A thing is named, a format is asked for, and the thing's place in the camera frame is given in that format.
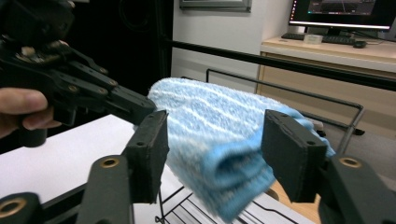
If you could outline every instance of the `human hand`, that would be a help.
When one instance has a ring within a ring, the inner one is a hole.
[[[20,115],[26,116],[22,125],[28,130],[58,127],[61,122],[53,120],[53,107],[43,93],[18,88],[0,89],[0,138],[19,128]]]

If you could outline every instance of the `folded towel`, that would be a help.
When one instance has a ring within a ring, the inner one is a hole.
[[[216,84],[164,78],[150,88],[148,98],[169,113],[167,165],[209,213],[227,223],[275,181],[261,153],[265,109],[291,115],[318,136],[296,110]],[[330,144],[321,139],[331,156]]]

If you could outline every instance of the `screw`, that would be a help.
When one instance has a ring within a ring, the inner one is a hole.
[[[69,90],[72,92],[78,91],[78,88],[76,86],[69,86]]]
[[[103,88],[99,89],[99,92],[102,93],[102,94],[107,94],[107,90],[103,89]]]
[[[120,163],[119,159],[117,159],[117,158],[109,158],[109,159],[106,159],[106,160],[102,161],[100,165],[103,168],[111,168],[111,167],[117,166],[119,163]]]
[[[100,71],[102,74],[105,74],[105,75],[108,74],[108,71],[107,71],[107,69],[105,69],[105,68],[100,68],[99,71]]]
[[[110,85],[112,85],[112,86],[117,86],[117,81],[116,80],[113,80],[113,79],[111,79],[108,83],[110,83]]]
[[[0,203],[0,218],[12,216],[27,204],[24,198],[10,199]]]
[[[348,157],[340,158],[340,162],[343,165],[349,166],[352,168],[360,168],[361,167],[361,163],[359,161],[352,159],[352,158],[348,158]]]

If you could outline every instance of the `metal rack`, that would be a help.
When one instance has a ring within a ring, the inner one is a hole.
[[[350,140],[352,134],[356,131],[356,125],[358,124],[358,122],[361,119],[361,116],[364,112],[363,106],[359,105],[359,104],[351,103],[348,101],[343,101],[340,99],[335,99],[335,98],[320,95],[320,94],[315,94],[312,92],[299,91],[299,90],[296,90],[293,88],[288,88],[285,86],[261,81],[261,80],[254,79],[254,78],[243,77],[243,76],[240,76],[237,74],[220,71],[217,69],[209,68],[206,70],[205,82],[207,82],[207,83],[209,82],[209,77],[212,73],[220,74],[220,75],[227,76],[227,77],[234,77],[237,79],[243,79],[245,81],[251,81],[256,84],[279,88],[283,91],[291,91],[291,92],[295,92],[295,93],[302,94],[305,96],[319,98],[319,99],[329,101],[332,103],[336,103],[339,105],[356,108],[357,112],[353,116],[353,118],[351,119],[351,122],[349,124],[344,124],[344,123],[336,121],[336,120],[326,119],[321,116],[317,116],[317,115],[314,115],[314,114],[311,114],[308,112],[300,111],[305,117],[320,120],[320,121],[334,125],[336,127],[340,127],[341,129],[345,130],[343,139],[341,140],[338,148],[336,149],[336,151],[338,153],[346,152],[349,140]],[[171,202],[172,200],[176,201],[176,203],[173,203],[172,204],[173,206],[171,206],[171,208],[168,211],[164,211],[165,204]],[[254,200],[251,203],[251,205],[248,206],[247,209],[244,210],[244,212],[242,212],[233,223],[234,224],[237,224],[237,223],[241,223],[241,224],[268,223],[268,221],[263,220],[266,217],[279,218],[280,220],[277,223],[298,223],[296,220],[293,220],[292,218],[284,215],[283,213],[281,213],[275,209],[265,207],[262,203],[265,203],[265,199],[261,199],[259,197],[258,200]],[[158,223],[162,223],[162,224],[165,224],[165,223],[224,223],[221,219],[212,217],[201,205],[201,203],[199,202],[199,199],[197,199],[193,195],[193,192],[191,192],[189,189],[186,189],[185,187],[181,187],[181,188],[177,189],[174,193],[172,193],[165,199],[163,199],[161,190],[160,190],[159,204],[160,204],[160,209],[161,209],[161,215],[159,217],[158,216],[155,217],[155,221]]]
[[[166,213],[163,211],[165,203],[170,203],[172,200],[176,200],[178,194],[185,194],[181,201],[178,201],[169,211]],[[158,223],[224,223],[217,217],[212,217],[206,212],[199,200],[190,192],[188,189],[181,187],[172,195],[166,199],[162,199],[161,192],[159,194],[161,216],[155,217],[155,221]],[[268,208],[262,203],[268,200],[267,198],[259,197],[253,201],[251,205],[242,212],[238,218],[233,222],[234,224],[262,224],[268,223],[269,221],[280,221],[280,223],[298,223],[298,221],[286,216],[280,211],[273,208]]]

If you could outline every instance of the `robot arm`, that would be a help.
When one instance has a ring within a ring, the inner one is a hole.
[[[54,106],[54,119],[71,126],[77,110],[108,112],[138,125],[155,104],[106,76],[93,59],[60,41],[73,22],[66,1],[0,2],[0,86],[34,89]],[[37,147],[46,130],[21,128],[23,146]]]
[[[293,203],[313,203],[323,224],[394,223],[396,198],[365,161],[325,157],[326,145],[293,118],[267,110],[262,155]]]

